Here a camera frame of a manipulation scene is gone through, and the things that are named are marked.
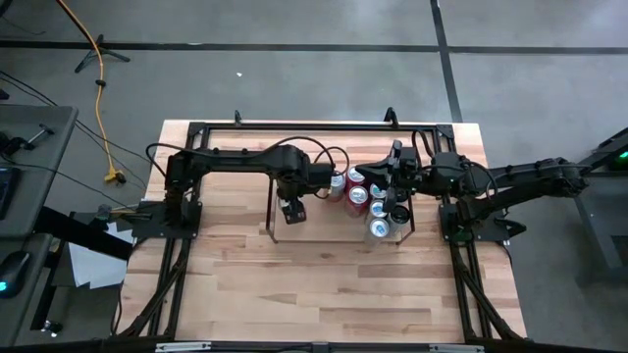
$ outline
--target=yellow extension cord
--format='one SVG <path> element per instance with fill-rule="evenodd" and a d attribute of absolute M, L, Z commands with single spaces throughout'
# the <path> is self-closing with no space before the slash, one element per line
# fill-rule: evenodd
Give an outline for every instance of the yellow extension cord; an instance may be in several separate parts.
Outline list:
<path fill-rule="evenodd" d="M 85 28 L 82 22 L 79 21 L 79 18 L 77 18 L 77 16 L 72 12 L 72 10 L 70 10 L 68 5 L 66 5 L 66 3 L 63 2 L 63 0 L 58 0 L 58 2 L 68 12 L 68 15 L 70 15 L 70 17 L 72 17 L 72 19 L 77 23 L 77 25 L 83 30 L 83 32 L 87 36 L 87 39 L 89 39 L 91 46 L 94 48 L 94 51 L 96 52 L 96 55 L 98 56 L 98 63 L 100 64 L 100 80 L 101 81 L 104 80 L 105 65 L 102 61 L 102 56 L 100 55 L 100 49 L 98 48 L 98 45 L 96 45 L 96 42 L 91 37 L 91 34 L 89 34 L 89 31 L 87 30 L 87 28 Z M 116 171 L 116 168 L 114 167 L 114 163 L 111 159 L 111 153 L 109 152 L 109 142 L 107 141 L 107 134 L 105 133 L 105 127 L 102 125 L 102 119 L 100 118 L 100 98 L 102 97 L 102 88 L 103 86 L 98 84 L 98 95 L 96 96 L 96 105 L 94 107 L 94 110 L 96 111 L 96 120 L 98 121 L 98 125 L 100 126 L 100 132 L 102 133 L 102 138 L 104 140 L 104 145 L 105 145 L 105 152 L 107 153 L 107 161 L 109 162 L 109 172 L 105 176 L 105 181 L 113 181 L 117 179 L 116 174 L 122 174 L 122 171 Z"/>

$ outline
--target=wooden table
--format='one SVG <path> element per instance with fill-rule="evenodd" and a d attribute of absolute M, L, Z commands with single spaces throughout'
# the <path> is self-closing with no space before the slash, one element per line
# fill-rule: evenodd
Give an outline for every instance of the wooden table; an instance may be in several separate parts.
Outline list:
<path fill-rule="evenodd" d="M 160 142 L 184 146 L 188 123 L 165 121 Z M 453 126 L 458 152 L 486 164 L 478 125 Z M 210 147 L 261 150 L 296 134 L 317 138 L 326 146 L 345 148 L 351 164 L 382 160 L 395 138 L 404 145 L 410 144 L 409 133 L 394 131 L 214 130 Z M 320 147 L 308 141 L 291 143 L 312 158 L 320 151 Z M 422 146 L 420 152 L 423 163 L 429 163 Z M 159 148 L 156 160 L 165 167 L 167 157 L 173 153 Z M 342 168 L 341 154 L 333 156 Z M 163 182 L 163 177 L 153 170 L 146 197 L 161 200 Z M 177 339 L 463 340 L 451 259 L 448 246 L 441 239 L 439 201 L 434 198 L 414 196 L 417 230 L 401 246 L 386 243 L 368 251 L 361 242 L 362 232 L 343 231 L 341 225 L 320 220 L 282 226 L 281 213 L 277 215 L 276 237 L 291 241 L 274 244 L 264 231 L 266 176 L 210 174 L 203 179 L 201 190 L 201 231 L 190 252 Z M 311 195 L 304 199 L 308 203 L 324 202 Z M 307 211 L 311 219 L 312 211 Z M 307 231 L 307 227 L 318 230 Z M 164 242 L 146 241 L 129 262 L 122 292 L 121 330 L 139 314 L 154 292 Z M 525 335 L 504 249 L 481 242 L 477 252 L 487 296 L 511 327 Z M 475 301 L 469 303 L 474 327 L 480 332 Z M 168 305 L 162 327 L 166 324 Z"/>

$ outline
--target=white paper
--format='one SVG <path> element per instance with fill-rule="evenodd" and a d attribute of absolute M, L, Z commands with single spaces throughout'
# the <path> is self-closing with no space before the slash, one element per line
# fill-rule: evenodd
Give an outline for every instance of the white paper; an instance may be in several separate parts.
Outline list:
<path fill-rule="evenodd" d="M 107 233 L 133 243 L 131 230 L 118 231 L 116 223 L 110 223 Z M 70 244 L 70 258 L 77 286 L 89 283 L 89 288 L 120 284 L 127 274 L 127 262 Z"/>

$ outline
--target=gray floor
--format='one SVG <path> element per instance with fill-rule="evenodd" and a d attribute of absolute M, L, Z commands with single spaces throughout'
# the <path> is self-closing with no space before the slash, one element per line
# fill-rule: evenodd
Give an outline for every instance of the gray floor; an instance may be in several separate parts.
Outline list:
<path fill-rule="evenodd" d="M 428 0 L 69 1 L 92 33 L 112 40 L 214 43 L 436 44 Z M 443 0 L 450 45 L 625 46 L 621 0 Z M 39 39 L 81 40 L 54 2 L 17 1 L 7 18 L 46 30 Z M 0 36 L 25 34 L 0 22 Z M 143 152 L 165 119 L 380 120 L 388 106 L 407 121 L 450 122 L 438 54 L 125 52 L 108 59 L 102 102 L 108 136 Z M 97 66 L 73 73 L 84 51 L 0 49 L 0 69 L 97 128 Z M 451 56 L 465 122 L 481 125 L 493 166 L 562 156 L 578 160 L 628 122 L 628 56 Z M 5 87 L 13 102 L 37 104 Z M 146 180 L 148 166 L 116 156 Z M 76 131 L 63 172 L 126 203 L 142 191 L 103 185 L 102 150 Z M 61 211 L 106 202 L 57 178 L 47 203 Z M 529 336 L 540 342 L 628 350 L 628 288 L 580 288 L 591 254 L 573 201 L 542 199 L 512 209 L 529 230 L 511 245 Z M 60 340 L 107 333 L 111 289 L 59 295 Z M 98 302 L 100 312 L 93 310 Z M 49 341 L 25 332 L 21 339 Z"/>

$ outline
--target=yellow cable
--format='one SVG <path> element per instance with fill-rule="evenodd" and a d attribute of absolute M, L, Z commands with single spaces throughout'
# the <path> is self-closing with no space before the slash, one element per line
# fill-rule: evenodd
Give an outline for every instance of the yellow cable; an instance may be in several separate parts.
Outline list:
<path fill-rule="evenodd" d="M 98 45 L 89 34 L 89 31 L 82 22 L 77 18 L 77 16 L 70 10 L 68 5 L 63 2 L 63 0 L 58 0 L 59 4 L 63 6 L 63 8 L 68 12 L 68 15 L 72 17 L 72 19 L 77 23 L 77 25 L 82 29 L 82 31 L 86 34 L 87 39 L 91 43 L 91 46 L 94 48 L 96 55 L 98 56 L 98 63 L 100 64 L 100 80 L 104 80 L 105 76 L 105 64 L 102 61 L 102 55 L 100 55 L 100 49 Z M 100 98 L 102 96 L 102 85 L 98 85 L 98 95 L 96 96 L 96 105 L 94 110 L 96 111 L 96 120 L 98 121 L 98 125 L 100 126 L 100 132 L 102 133 L 102 138 L 104 139 L 105 144 L 105 152 L 107 152 L 107 160 L 109 161 L 109 173 L 105 176 L 105 181 L 112 181 L 116 179 L 116 173 L 121 173 L 122 171 L 116 171 L 114 168 L 114 163 L 111 159 L 111 153 L 109 152 L 109 142 L 107 141 L 107 134 L 105 133 L 105 127 L 102 125 L 102 120 L 100 119 Z"/>

